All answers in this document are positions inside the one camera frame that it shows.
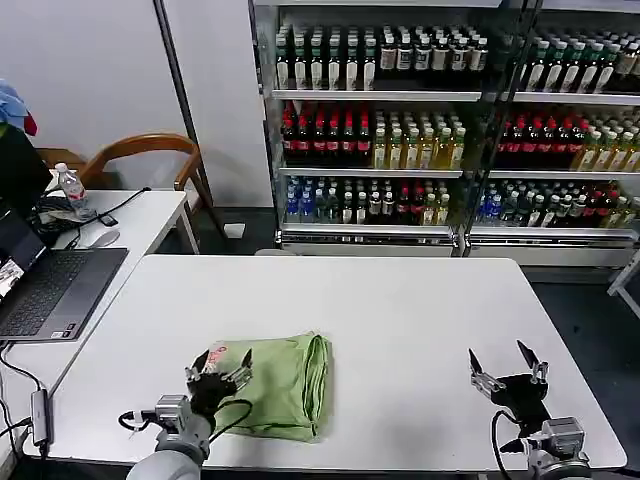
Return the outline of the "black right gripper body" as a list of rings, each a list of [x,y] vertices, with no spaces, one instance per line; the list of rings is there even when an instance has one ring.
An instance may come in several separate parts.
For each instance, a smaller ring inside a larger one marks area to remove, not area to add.
[[[519,374],[498,379],[501,386],[490,394],[497,406],[506,407],[520,428],[520,436],[539,432],[542,423],[550,419],[543,401],[548,393],[548,384],[532,382],[530,374]]]

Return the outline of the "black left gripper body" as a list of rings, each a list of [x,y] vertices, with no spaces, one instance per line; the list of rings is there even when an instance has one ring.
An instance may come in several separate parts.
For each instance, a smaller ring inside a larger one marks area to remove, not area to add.
[[[200,416],[214,416],[222,400],[237,393],[236,384],[217,372],[188,380],[187,388],[191,394],[191,410]]]

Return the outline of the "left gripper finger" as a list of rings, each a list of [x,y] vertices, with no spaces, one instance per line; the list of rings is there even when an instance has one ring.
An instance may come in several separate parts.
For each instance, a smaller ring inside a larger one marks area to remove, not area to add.
[[[199,381],[203,368],[207,362],[209,351],[204,351],[192,363],[190,367],[185,368],[186,381],[188,383]]]
[[[223,381],[228,385],[232,385],[236,391],[242,390],[253,376],[252,364],[252,350],[249,349],[244,355],[240,366],[233,371],[226,373],[222,377]]]

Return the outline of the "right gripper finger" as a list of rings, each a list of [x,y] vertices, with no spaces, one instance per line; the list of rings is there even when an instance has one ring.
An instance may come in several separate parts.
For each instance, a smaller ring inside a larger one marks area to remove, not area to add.
[[[472,349],[468,350],[471,384],[481,393],[497,393],[504,389],[504,383],[485,372]]]
[[[518,348],[530,369],[530,382],[532,384],[547,384],[547,374],[549,365],[546,361],[541,361],[535,352],[526,346],[521,340],[517,341]]]

